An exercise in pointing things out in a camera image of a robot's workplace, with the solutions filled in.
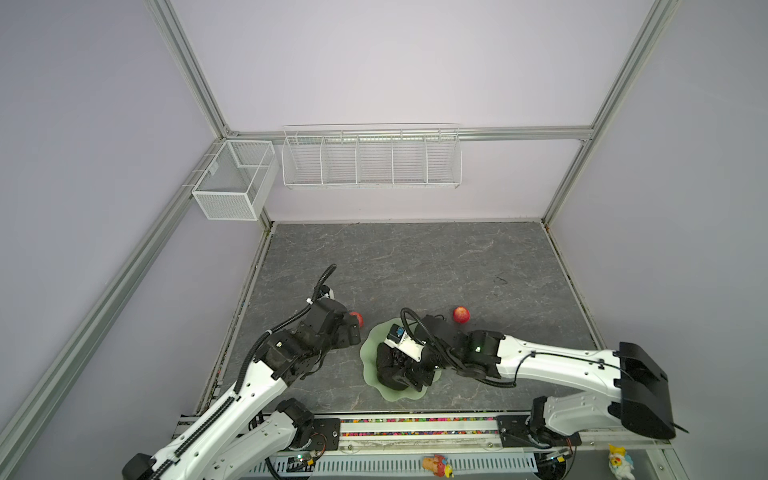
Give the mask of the red fake peach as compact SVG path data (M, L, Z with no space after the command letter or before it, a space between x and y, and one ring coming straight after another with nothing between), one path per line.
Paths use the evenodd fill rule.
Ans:
M466 324L471 319L471 313L466 307L458 306L453 310L452 317L457 324Z

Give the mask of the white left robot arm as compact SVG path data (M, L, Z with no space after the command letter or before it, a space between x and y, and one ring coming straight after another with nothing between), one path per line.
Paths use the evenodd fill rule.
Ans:
M234 384L181 436L156 453L137 454L125 479L238 479L265 458L311 437L313 414L282 402L258 428L249 423L293 383L316 373L327 354L360 342L360 320L336 301L321 274L305 306L252 345Z

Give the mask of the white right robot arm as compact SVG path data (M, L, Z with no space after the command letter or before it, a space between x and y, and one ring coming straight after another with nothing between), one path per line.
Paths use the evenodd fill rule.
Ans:
M565 397L533 400L512 431L525 446L559 446L584 430L618 426L655 440L672 440L682 429L674 420L666 372L637 344L561 348L496 331L465 331L441 316L403 308L376 347L378 381L420 392L443 370L498 389L514 389L522 380L573 389Z

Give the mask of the red fake apple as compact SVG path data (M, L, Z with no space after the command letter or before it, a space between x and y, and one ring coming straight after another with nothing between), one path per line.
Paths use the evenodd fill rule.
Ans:
M358 324L358 328L362 329L363 326L364 326L363 316L360 313L354 312L354 311L349 312L349 314L356 319L357 324Z

